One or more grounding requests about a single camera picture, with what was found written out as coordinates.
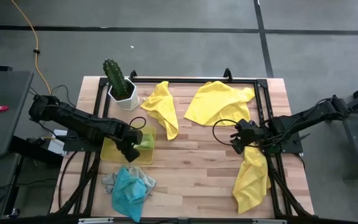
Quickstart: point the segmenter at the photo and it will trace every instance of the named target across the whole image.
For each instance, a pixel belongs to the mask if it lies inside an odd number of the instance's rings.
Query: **black stripe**
[[[266,34],[303,34],[303,35],[358,35],[358,30],[281,30],[266,29]]]
[[[158,27],[72,27],[72,26],[34,26],[37,31],[77,31],[77,32],[191,32],[257,34],[258,29],[225,28],[158,28]],[[0,30],[31,30],[29,26],[0,25]]]
[[[34,26],[37,31],[68,32],[194,32],[229,34],[299,34],[299,35],[358,35],[358,30],[291,30],[291,29],[231,29],[231,28],[159,28],[159,27],[75,27],[75,26]],[[29,26],[0,25],[0,30],[31,30]]]
[[[254,6],[255,6],[256,19],[258,22],[258,28],[259,28],[260,44],[262,46],[262,53],[265,61],[266,75],[267,78],[274,78],[272,62],[270,61],[269,48],[267,47],[266,34],[264,32],[265,30],[264,21],[262,19],[262,13],[260,11],[260,5],[258,0],[254,0]]]

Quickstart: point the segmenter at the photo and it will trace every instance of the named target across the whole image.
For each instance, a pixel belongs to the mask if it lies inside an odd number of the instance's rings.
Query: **white pot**
[[[111,95],[112,86],[110,86],[108,93],[109,93],[110,98],[112,98],[112,100],[117,103],[118,107],[120,107],[121,109],[124,109],[124,110],[131,111],[131,110],[135,109],[137,107],[137,105],[139,105],[139,97],[137,96],[137,88],[136,88],[135,84],[133,84],[128,78],[126,78],[125,81],[129,82],[134,87],[134,91],[132,92],[132,95],[130,98],[117,101]]]

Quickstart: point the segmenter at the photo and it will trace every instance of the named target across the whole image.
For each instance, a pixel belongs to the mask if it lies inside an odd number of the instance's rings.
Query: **orange cable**
[[[34,33],[34,36],[35,36],[35,50],[38,51],[38,52],[35,52],[35,69],[37,70],[38,74],[40,74],[42,80],[45,82],[45,84],[46,84],[46,86],[47,86],[47,88],[48,88],[49,95],[51,95],[52,92],[50,91],[49,84],[48,84],[48,82],[46,81],[46,79],[44,78],[44,76],[42,75],[40,69],[38,68],[38,54],[39,54],[39,49],[38,49],[38,37],[37,37],[37,33],[35,32],[34,27],[32,27],[30,20],[27,18],[27,16],[25,16],[25,14],[22,12],[22,10],[19,8],[19,6],[14,2],[14,0],[11,0],[11,1],[12,1],[12,3],[16,6],[17,10],[19,10],[19,12],[23,15],[24,19],[26,19],[27,23],[30,25],[30,27],[31,27],[31,29],[32,29],[32,32]]]

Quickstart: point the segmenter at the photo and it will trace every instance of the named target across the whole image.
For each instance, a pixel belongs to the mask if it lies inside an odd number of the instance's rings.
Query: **gray cloth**
[[[144,185],[146,186],[146,197],[147,197],[149,193],[154,189],[155,184],[157,182],[149,175],[145,174],[142,171],[142,169],[138,166],[128,165],[126,169],[128,170],[128,173],[130,173],[131,176],[138,177],[143,181]],[[105,194],[111,194],[114,188],[114,184],[116,184],[116,179],[117,179],[117,174],[108,174],[102,178],[102,184],[106,185],[104,187]]]
[[[102,184],[105,184],[104,193],[111,194],[114,184],[116,184],[117,174],[108,174],[102,178]]]

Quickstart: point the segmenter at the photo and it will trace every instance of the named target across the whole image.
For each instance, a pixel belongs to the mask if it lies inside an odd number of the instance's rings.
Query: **green object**
[[[267,152],[270,154],[278,154],[281,153],[281,149],[277,145],[273,145],[267,149]]]
[[[109,83],[112,85],[114,96],[124,97],[131,93],[117,62],[111,59],[105,60],[103,62],[103,70],[109,79]]]
[[[142,142],[139,145],[134,145],[137,150],[151,150],[154,148],[153,134],[143,134]]]

